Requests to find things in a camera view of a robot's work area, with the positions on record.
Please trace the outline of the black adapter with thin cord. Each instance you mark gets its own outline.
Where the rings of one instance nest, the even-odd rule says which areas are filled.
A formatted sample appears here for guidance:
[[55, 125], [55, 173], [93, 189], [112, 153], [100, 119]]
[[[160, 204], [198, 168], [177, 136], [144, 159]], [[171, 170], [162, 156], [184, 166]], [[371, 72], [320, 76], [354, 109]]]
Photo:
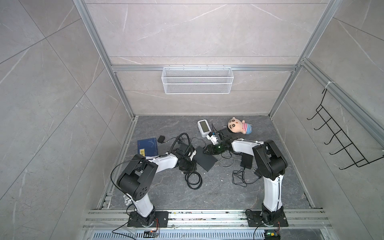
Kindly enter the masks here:
[[[170, 139], [166, 140], [165, 136], [159, 136], [157, 138], [157, 142], [160, 143], [160, 144], [164, 144], [164, 143], [170, 142], [173, 139], [176, 139], [176, 137], [173, 137], [173, 138], [170, 138]], [[204, 148], [207, 146], [207, 143], [203, 139], [201, 139], [201, 138], [193, 137], [193, 138], [191, 138], [191, 142], [193, 142], [193, 140], [202, 141], [203, 144], [204, 144]]]

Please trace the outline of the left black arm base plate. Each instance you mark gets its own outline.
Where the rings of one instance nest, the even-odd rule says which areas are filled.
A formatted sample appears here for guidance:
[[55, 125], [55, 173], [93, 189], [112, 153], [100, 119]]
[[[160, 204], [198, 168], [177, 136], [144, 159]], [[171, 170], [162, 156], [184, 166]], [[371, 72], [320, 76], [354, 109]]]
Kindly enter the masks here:
[[169, 221], [169, 212], [166, 211], [155, 211], [150, 213], [147, 217], [142, 217], [137, 212], [130, 212], [128, 227], [149, 227], [155, 228], [166, 228]]

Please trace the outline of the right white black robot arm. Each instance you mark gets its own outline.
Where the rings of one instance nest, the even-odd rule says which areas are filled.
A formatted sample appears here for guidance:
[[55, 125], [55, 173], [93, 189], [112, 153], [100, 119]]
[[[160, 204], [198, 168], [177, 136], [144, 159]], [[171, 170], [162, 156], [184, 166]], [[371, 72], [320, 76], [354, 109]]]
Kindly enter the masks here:
[[227, 148], [237, 154], [242, 154], [243, 157], [255, 158], [257, 165], [255, 173], [263, 178], [265, 188], [261, 219], [264, 224], [271, 226], [283, 218], [282, 181], [288, 162], [275, 142], [272, 140], [258, 142], [229, 137], [221, 137], [219, 141], [217, 135], [213, 133], [206, 134], [205, 138], [212, 142], [207, 146], [210, 155], [219, 154], [220, 150]]

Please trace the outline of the black ribbed network switch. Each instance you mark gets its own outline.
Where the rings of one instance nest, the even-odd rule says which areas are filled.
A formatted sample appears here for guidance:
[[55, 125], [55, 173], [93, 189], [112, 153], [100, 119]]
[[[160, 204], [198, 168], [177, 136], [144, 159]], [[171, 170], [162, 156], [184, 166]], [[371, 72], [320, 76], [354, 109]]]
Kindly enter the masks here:
[[254, 157], [252, 155], [242, 153], [242, 159], [241, 159], [240, 166], [242, 168], [250, 170], [252, 168], [252, 165], [253, 165], [253, 159], [254, 159]]

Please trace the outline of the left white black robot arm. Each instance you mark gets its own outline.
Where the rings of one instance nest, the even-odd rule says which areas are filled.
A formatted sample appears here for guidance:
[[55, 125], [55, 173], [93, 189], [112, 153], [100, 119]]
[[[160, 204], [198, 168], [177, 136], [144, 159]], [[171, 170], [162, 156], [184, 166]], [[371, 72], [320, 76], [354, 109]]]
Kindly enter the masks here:
[[187, 185], [192, 190], [202, 186], [202, 176], [197, 172], [194, 160], [196, 150], [187, 133], [176, 137], [169, 151], [156, 157], [144, 157], [136, 154], [121, 172], [113, 185], [128, 197], [136, 209], [138, 218], [148, 226], [155, 219], [155, 206], [151, 203], [148, 191], [155, 175], [164, 170], [178, 168], [184, 175]]

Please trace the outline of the black perforated box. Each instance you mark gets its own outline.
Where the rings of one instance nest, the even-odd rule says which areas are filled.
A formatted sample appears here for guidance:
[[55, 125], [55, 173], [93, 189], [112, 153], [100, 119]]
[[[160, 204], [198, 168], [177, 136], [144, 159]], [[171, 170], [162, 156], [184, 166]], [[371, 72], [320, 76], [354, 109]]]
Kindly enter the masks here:
[[210, 171], [218, 161], [214, 156], [204, 154], [204, 149], [200, 146], [196, 148], [196, 154], [194, 155], [193, 160], [195, 160], [207, 172]]

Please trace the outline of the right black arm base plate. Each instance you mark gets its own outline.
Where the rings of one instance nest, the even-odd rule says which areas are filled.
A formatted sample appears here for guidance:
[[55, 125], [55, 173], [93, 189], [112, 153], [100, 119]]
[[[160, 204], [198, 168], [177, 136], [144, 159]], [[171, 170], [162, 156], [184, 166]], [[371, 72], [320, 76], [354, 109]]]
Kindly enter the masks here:
[[288, 227], [289, 223], [284, 212], [280, 215], [268, 214], [266, 211], [245, 210], [249, 227]]

